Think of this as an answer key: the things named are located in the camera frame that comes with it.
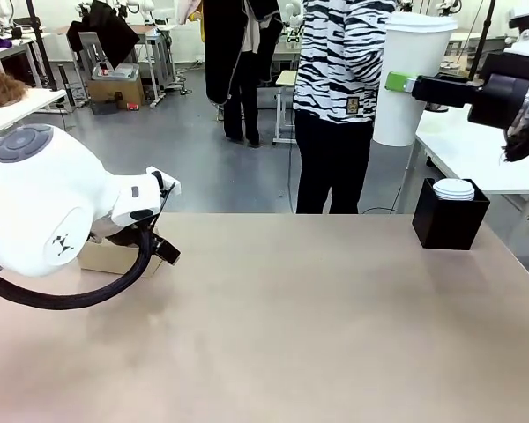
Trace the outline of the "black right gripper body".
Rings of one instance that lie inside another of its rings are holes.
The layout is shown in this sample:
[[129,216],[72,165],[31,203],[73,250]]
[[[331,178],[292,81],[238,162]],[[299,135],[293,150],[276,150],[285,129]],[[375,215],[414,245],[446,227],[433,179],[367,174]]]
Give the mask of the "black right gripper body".
[[468,121],[508,129],[529,91],[529,56],[505,52],[489,54],[480,76],[483,84],[473,97]]

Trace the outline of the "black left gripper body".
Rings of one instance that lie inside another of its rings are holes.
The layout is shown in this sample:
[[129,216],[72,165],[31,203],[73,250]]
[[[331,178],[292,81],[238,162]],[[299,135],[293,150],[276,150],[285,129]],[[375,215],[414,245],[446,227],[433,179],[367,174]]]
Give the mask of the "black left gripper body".
[[161,238],[154,229],[152,224],[153,218],[133,222],[129,226],[118,226],[110,217],[106,216],[96,220],[89,234],[89,241],[102,243],[108,240],[118,246],[139,246],[140,236],[147,233],[154,247],[161,245]]

